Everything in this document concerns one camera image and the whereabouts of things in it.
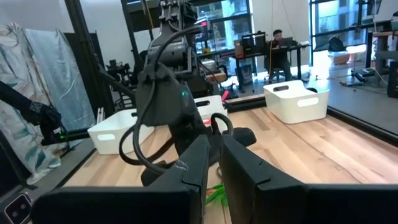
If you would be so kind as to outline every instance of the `chair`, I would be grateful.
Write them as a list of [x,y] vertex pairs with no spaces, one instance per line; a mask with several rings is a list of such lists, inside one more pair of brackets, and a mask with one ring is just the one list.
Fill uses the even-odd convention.
[[[289,63],[290,63],[290,66],[292,66],[292,53],[289,52],[289,55],[290,55]],[[264,57],[264,65],[266,66],[266,70],[269,71],[269,66],[267,66],[266,60],[267,60],[267,57]],[[285,73],[283,72],[283,69],[277,68],[277,67],[272,68],[272,74],[271,74],[271,72],[269,72],[269,79],[268,79],[268,82],[269,82],[269,83],[272,83],[272,79],[274,78],[274,75],[276,75],[276,80],[277,80],[277,82],[279,82],[279,77],[280,77],[281,75],[282,75],[283,77],[285,77]]]

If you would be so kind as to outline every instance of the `man sitting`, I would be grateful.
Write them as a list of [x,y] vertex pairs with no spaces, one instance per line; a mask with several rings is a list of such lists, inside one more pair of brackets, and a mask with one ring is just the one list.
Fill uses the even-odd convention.
[[[274,36],[274,40],[271,42],[272,44],[270,44],[270,47],[279,48],[279,42],[283,39],[282,31],[280,29],[275,30],[273,33],[273,36]],[[264,66],[265,66],[265,69],[268,70],[268,72],[271,72],[270,68],[269,68],[269,61],[270,61],[270,57],[268,55],[264,58]],[[280,68],[284,71],[286,81],[290,81],[293,79],[292,72],[290,71],[290,63],[289,63],[289,60],[287,59],[286,51],[273,52],[271,61],[272,61],[272,69]],[[272,75],[273,74],[269,74],[269,77],[270,77],[269,82],[270,83],[272,83]]]

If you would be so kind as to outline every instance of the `wooden tabletop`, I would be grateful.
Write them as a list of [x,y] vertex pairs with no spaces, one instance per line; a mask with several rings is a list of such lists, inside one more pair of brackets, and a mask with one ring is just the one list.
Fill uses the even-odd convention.
[[390,35],[392,35],[392,31],[390,31],[390,32],[375,32],[375,33],[373,33],[373,37],[388,37]]
[[220,83],[228,79],[226,74],[224,72],[221,72],[221,71],[219,73],[214,74],[214,75],[206,75],[206,77],[207,77],[207,79],[210,82],[217,82],[218,81]]
[[[338,119],[284,124],[267,108],[228,115],[234,126],[249,127],[257,143],[248,148],[276,168],[305,183],[398,183],[398,148]],[[142,144],[152,155],[170,137],[167,127],[156,128]],[[177,158],[172,147],[161,160]],[[221,182],[218,165],[210,167],[208,187]],[[144,166],[130,166],[119,155],[92,155],[66,186],[141,186]],[[206,206],[205,224],[230,224],[229,210],[217,203]]]

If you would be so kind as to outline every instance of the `black cable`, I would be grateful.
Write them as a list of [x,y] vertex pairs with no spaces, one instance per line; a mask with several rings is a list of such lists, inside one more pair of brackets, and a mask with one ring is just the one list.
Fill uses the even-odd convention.
[[231,120],[227,116],[225,116],[221,113],[213,113],[211,115],[210,122],[211,122],[211,128],[213,129],[213,133],[216,134],[217,132],[220,132],[220,130],[218,129],[218,124],[217,124],[216,118],[219,118],[220,120],[224,121],[224,123],[226,124],[226,127],[228,129],[228,134],[233,136],[234,135],[234,126],[232,125]]
[[188,34],[189,32],[194,31],[195,29],[201,29],[200,26],[191,26],[189,28],[186,28],[184,30],[180,30],[176,33],[174,33],[164,44],[162,44],[159,49],[156,52],[156,56],[155,56],[155,60],[154,60],[154,68],[155,71],[157,71],[157,67],[158,67],[158,61],[160,59],[160,56],[162,55],[164,49],[166,49],[166,47],[173,42],[173,40],[175,40],[177,37],[180,37],[182,35]]
[[223,179],[223,174],[221,173],[221,167],[217,167],[216,175],[217,175],[217,177],[220,178],[221,180]]
[[151,163],[151,161],[149,161],[143,155],[143,153],[141,151],[141,147],[139,145],[139,129],[141,127],[142,120],[145,118],[148,107],[154,98],[155,89],[156,89],[156,81],[154,80],[154,81],[152,81],[152,88],[150,89],[148,102],[144,105],[144,107],[142,109],[142,114],[141,114],[141,116],[138,117],[137,123],[134,127],[134,133],[132,134],[132,145],[134,146],[134,152],[136,152],[137,158],[143,163],[144,166],[146,166],[148,169],[152,170],[153,172],[162,174],[167,169],[161,168],[161,167]]
[[[119,155],[122,158],[122,160],[130,165],[134,165],[134,166],[141,166],[142,162],[140,160],[137,159],[131,159],[130,157],[128,157],[124,151],[123,151],[123,143],[124,141],[127,139],[127,137],[133,132],[135,128],[135,125],[133,125],[131,128],[129,128],[122,136],[122,138],[120,139],[120,143],[119,143]],[[170,147],[172,147],[172,145],[174,144],[174,140],[172,138],[170,138],[169,140],[167,140],[162,147],[160,147],[160,149],[155,152],[153,155],[151,155],[150,157],[148,157],[148,160],[151,162],[154,162],[155,160],[157,160],[158,158],[160,158],[161,156],[163,156],[169,149]]]

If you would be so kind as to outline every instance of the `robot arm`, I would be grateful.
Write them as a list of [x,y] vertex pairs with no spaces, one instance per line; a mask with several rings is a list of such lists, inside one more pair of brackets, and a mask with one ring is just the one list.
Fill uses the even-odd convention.
[[3,82],[0,82],[0,100],[19,110],[27,122],[40,125],[43,145],[60,142],[63,138],[60,132],[61,114],[57,110],[26,98]]

